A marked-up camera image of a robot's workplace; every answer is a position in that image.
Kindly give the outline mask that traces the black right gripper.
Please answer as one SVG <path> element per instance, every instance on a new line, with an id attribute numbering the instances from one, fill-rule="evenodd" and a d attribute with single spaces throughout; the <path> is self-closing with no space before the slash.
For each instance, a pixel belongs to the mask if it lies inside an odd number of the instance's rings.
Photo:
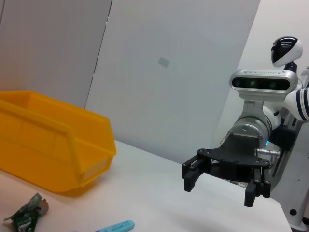
<path id="1" fill-rule="evenodd" d="M 245 189 L 244 206 L 252 207 L 256 197 L 270 198 L 271 181 L 266 159 L 257 157 L 259 139 L 229 135 L 218 148 L 197 151 L 182 164 L 184 190 L 191 192 L 203 173 L 212 176 L 248 183 Z"/>

